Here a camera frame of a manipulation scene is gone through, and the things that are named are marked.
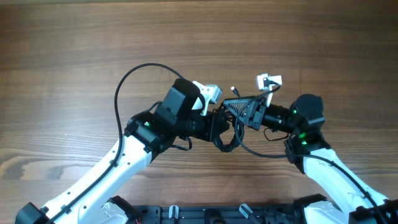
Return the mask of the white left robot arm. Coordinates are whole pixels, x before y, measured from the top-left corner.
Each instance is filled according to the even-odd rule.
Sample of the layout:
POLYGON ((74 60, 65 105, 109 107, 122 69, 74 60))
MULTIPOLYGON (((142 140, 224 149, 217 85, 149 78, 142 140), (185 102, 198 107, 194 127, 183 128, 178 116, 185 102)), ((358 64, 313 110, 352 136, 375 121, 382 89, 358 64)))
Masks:
POLYGON ((228 123, 218 124, 218 115, 207 110, 221 94, 216 85, 176 79, 163 101, 128 121, 121 138, 80 180, 41 208, 26 204, 15 222, 126 223, 126 212, 109 201, 111 196, 176 138, 211 142, 216 128, 226 131, 228 123))

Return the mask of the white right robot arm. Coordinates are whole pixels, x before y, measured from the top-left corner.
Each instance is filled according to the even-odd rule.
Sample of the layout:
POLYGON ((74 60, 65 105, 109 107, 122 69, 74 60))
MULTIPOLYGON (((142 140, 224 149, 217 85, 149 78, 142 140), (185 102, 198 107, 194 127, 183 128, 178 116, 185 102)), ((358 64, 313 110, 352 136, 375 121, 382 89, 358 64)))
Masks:
POLYGON ((259 129, 282 131, 284 157, 314 180, 330 197, 313 195, 295 201, 297 218, 304 223, 397 223, 397 201, 375 191, 349 168, 326 142, 321 97, 304 94, 289 108, 273 105, 260 96, 230 98, 223 106, 237 121, 259 129))

